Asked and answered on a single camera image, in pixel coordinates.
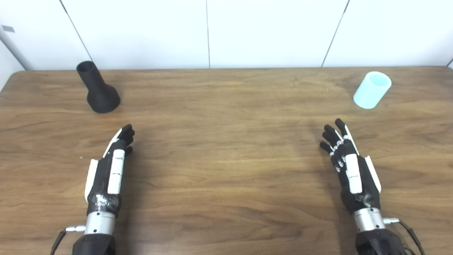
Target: white wall panel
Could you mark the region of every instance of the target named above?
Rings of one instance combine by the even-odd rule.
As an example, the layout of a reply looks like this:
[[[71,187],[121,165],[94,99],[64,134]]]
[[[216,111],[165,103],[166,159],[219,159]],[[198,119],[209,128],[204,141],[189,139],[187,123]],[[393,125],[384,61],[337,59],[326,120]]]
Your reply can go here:
[[[100,69],[208,68],[205,0],[63,0]]]
[[[0,42],[0,91],[12,74],[23,69],[6,46]]]
[[[0,2],[0,38],[29,70],[75,69],[89,60],[70,19],[58,0]]]
[[[211,68],[320,67],[347,0],[207,0]]]
[[[324,66],[447,65],[451,0],[351,0]]]

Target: black funnel-shaped object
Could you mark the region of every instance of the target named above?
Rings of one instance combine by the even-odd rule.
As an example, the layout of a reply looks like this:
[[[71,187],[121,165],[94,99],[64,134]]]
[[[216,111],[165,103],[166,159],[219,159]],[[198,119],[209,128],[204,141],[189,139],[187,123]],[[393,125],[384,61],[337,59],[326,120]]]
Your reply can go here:
[[[101,73],[92,61],[80,63],[77,66],[77,72],[88,89],[87,101],[93,111],[109,113],[120,105],[118,92],[104,82]]]

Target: prosthetic hand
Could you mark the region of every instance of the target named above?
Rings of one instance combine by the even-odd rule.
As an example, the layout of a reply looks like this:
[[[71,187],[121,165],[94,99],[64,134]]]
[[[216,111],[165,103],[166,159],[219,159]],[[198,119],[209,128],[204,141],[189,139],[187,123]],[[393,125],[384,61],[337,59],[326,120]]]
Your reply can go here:
[[[356,222],[359,232],[356,237],[358,254],[406,254],[401,239],[386,229],[379,211],[381,183],[370,157],[360,156],[351,133],[341,119],[337,119],[335,124],[341,135],[333,127],[324,126],[323,138],[328,143],[321,142],[320,146],[327,151],[338,172],[341,199]]]
[[[84,232],[72,248],[73,255],[114,255],[115,219],[121,208],[121,179],[124,159],[132,152],[135,131],[130,124],[120,129],[110,141],[101,160],[91,160],[85,199],[88,203],[86,225],[70,226],[60,232],[52,247],[54,254],[66,232]]]

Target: black 3d printed object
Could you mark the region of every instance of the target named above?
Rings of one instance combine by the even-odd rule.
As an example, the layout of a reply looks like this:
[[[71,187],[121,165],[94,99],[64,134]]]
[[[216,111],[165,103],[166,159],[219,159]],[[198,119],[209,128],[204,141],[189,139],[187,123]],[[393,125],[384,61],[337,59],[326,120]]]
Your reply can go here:
[[[109,113],[120,105],[116,89],[104,82],[101,73],[92,61],[84,61],[77,66],[77,72],[88,89],[87,101],[93,111]]]

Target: cable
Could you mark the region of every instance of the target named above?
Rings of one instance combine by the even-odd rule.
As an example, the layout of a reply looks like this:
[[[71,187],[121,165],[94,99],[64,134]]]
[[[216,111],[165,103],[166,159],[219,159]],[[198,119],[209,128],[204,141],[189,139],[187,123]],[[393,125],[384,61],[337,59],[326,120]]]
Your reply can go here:
[[[63,237],[65,235],[66,235],[66,229],[64,229],[63,231],[60,232],[60,234],[58,234],[57,239],[53,243],[52,249],[50,250],[50,255],[54,255],[55,254],[55,251],[57,250],[58,245],[60,245],[61,240],[63,240]]]
[[[417,238],[417,235],[415,234],[414,230],[409,228],[409,226],[406,225],[406,223],[404,223],[402,221],[399,221],[399,223],[407,230],[407,233],[410,235],[410,237],[412,237],[412,240],[414,240],[415,245],[417,245],[418,249],[420,250],[420,254],[426,255],[422,248],[422,244],[420,243],[419,239]]]

